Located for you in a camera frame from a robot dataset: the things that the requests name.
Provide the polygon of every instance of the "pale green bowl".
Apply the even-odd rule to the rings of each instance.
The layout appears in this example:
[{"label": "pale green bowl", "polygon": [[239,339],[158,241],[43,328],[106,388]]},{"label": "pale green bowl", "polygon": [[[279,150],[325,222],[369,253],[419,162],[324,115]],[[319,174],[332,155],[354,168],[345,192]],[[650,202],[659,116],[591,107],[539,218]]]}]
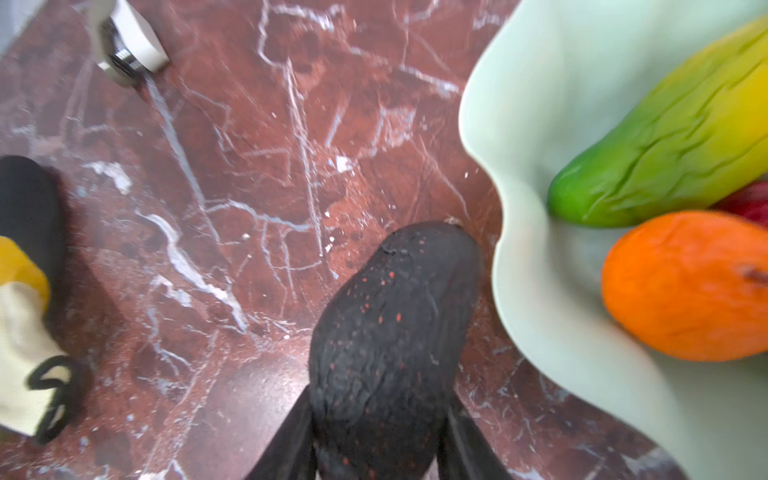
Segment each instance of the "pale green bowl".
[{"label": "pale green bowl", "polygon": [[552,220],[546,191],[666,73],[764,13],[766,0],[523,0],[459,114],[466,150],[502,199],[493,289],[509,335],[546,376],[648,435],[691,480],[768,479],[768,356],[703,364],[642,346],[599,295],[601,264],[625,230]]}]

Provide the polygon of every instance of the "black fabric toy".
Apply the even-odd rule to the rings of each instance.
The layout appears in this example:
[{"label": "black fabric toy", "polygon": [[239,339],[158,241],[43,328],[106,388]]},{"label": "black fabric toy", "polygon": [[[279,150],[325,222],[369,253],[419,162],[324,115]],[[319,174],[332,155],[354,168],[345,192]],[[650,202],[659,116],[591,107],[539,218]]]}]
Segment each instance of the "black fabric toy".
[{"label": "black fabric toy", "polygon": [[461,228],[389,235],[315,327],[310,384],[248,480],[510,478],[453,391],[482,260]]}]

